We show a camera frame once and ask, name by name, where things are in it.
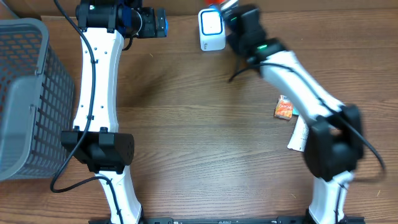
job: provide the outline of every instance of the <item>orange snack package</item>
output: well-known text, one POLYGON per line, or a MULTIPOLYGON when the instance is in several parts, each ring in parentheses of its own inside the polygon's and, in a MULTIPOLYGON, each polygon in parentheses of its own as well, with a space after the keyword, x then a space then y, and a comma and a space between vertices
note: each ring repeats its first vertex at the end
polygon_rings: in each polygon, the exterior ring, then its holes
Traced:
POLYGON ((290 100, 286 96, 280 95, 278 99, 278 104, 275 108, 274 116, 277 118, 290 120, 293 116, 293 108, 293 103, 290 102, 290 100))

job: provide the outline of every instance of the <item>red object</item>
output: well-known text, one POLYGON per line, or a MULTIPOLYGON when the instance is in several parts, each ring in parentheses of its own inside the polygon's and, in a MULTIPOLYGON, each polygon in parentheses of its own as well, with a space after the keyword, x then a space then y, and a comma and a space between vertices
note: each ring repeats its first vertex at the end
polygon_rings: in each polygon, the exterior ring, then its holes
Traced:
POLYGON ((224 2, 224 0, 205 0, 205 2, 209 6, 209 5, 212 5, 212 4, 221 4, 221 3, 224 2))

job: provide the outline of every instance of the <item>white packet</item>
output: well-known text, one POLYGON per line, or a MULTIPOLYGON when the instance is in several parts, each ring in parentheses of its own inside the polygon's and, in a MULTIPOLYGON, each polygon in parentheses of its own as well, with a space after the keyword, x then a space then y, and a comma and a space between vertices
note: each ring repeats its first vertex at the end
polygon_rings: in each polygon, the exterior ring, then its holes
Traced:
POLYGON ((297 118, 296 127, 294 128, 292 138, 287 145, 288 149, 304 152, 305 144, 308 138, 308 126, 304 119, 300 116, 297 118))

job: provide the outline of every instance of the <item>black mounting bracket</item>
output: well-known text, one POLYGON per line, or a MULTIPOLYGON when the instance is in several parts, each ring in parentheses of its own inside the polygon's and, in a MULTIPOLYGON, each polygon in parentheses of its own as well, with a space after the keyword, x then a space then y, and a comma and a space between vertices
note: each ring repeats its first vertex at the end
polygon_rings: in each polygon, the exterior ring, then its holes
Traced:
POLYGON ((78 27, 107 28, 108 33, 118 31, 124 38, 167 37, 165 9, 155 11, 143 7, 142 0, 81 0, 76 7, 78 27))
POLYGON ((260 10, 253 4, 234 7, 223 12, 226 25, 233 31, 227 41, 233 51, 249 64, 258 64, 268 56, 287 50, 276 38, 267 39, 260 24, 260 10))
POLYGON ((111 220, 88 221, 88 224, 112 224, 111 220))
MULTIPOLYGON (((62 131, 61 144, 71 152, 83 131, 62 131)), ((122 174, 124 166, 129 166, 134 157, 134 137, 132 134, 109 133, 106 128, 100 132, 88 132, 75 158, 87 164, 90 172, 115 171, 122 174)))
POLYGON ((359 109, 356 106, 344 106, 338 114, 317 118, 317 122, 309 127, 304 150, 305 163, 310 172, 327 182, 346 170, 355 170, 358 160, 363 157, 361 140, 338 119, 338 116, 362 133, 359 109), (340 133, 332 134, 330 125, 339 129, 340 133))

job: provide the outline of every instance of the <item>green light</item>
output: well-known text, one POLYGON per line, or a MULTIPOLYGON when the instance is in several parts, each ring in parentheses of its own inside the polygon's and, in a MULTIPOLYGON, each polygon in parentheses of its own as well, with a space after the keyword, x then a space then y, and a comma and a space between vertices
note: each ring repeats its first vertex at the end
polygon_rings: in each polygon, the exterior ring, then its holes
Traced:
POLYGON ((264 48, 267 48, 268 47, 268 45, 262 45, 262 46, 260 46, 260 47, 258 47, 257 49, 259 49, 259 50, 262 50, 262 49, 264 49, 264 48))

